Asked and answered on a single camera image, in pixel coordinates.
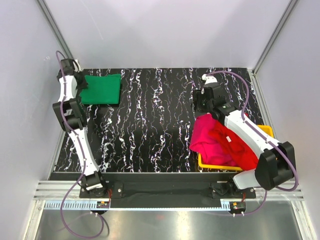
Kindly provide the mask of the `green t shirt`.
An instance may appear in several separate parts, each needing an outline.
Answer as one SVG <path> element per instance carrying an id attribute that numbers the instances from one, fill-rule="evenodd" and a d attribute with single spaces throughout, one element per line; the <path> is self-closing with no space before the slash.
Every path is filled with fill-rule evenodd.
<path id="1" fill-rule="evenodd" d="M 86 75 L 87 88 L 79 96 L 83 105 L 117 105 L 120 101 L 121 74 Z"/>

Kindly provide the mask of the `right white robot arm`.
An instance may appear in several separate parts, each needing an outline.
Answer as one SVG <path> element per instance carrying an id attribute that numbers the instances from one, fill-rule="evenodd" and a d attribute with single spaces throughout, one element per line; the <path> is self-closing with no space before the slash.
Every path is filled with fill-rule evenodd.
<path id="1" fill-rule="evenodd" d="M 233 176 L 233 182 L 227 185 L 230 197 L 239 198 L 245 189 L 253 187 L 261 187 L 266 191 L 274 188 L 281 190 L 281 185 L 291 179 L 294 179 L 294 185 L 289 191 L 298 187 L 293 145 L 267 135 L 238 107 L 226 100 L 218 83 L 208 83 L 194 90 L 192 102 L 196 112 L 210 114 L 244 141 L 258 159 L 256 168 L 243 170 Z"/>

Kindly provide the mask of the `magenta t shirt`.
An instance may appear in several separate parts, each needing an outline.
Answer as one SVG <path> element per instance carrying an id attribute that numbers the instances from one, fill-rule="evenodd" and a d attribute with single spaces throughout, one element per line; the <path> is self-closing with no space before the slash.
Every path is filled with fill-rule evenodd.
<path id="1" fill-rule="evenodd" d="M 216 122 L 210 113 L 198 116 L 194 123 L 189 149 L 201 154 L 202 162 L 206 165 L 236 167 L 231 157 L 223 152 L 218 141 L 209 135 Z"/>

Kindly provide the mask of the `red t shirt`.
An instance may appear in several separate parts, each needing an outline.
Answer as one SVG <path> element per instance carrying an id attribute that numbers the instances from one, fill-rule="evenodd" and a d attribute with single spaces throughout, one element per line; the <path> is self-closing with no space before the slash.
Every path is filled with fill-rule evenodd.
<path id="1" fill-rule="evenodd" d="M 232 130 L 223 126 L 218 121 L 213 130 L 209 132 L 220 144 L 222 151 L 231 157 L 231 160 L 243 171 L 255 169 L 258 158 L 251 148 Z"/>

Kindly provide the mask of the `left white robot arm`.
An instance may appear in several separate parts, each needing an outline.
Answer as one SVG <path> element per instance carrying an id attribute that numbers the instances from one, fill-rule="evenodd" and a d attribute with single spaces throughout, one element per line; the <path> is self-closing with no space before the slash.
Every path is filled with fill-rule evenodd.
<path id="1" fill-rule="evenodd" d="M 68 134 L 76 150 L 81 168 L 79 184 L 81 198 L 103 198 L 108 193 L 108 184 L 100 172 L 88 140 L 86 114 L 77 100 L 77 91 L 88 87 L 83 70 L 75 59 L 59 61 L 57 80 L 60 95 L 52 105 L 56 118 L 64 132 Z"/>

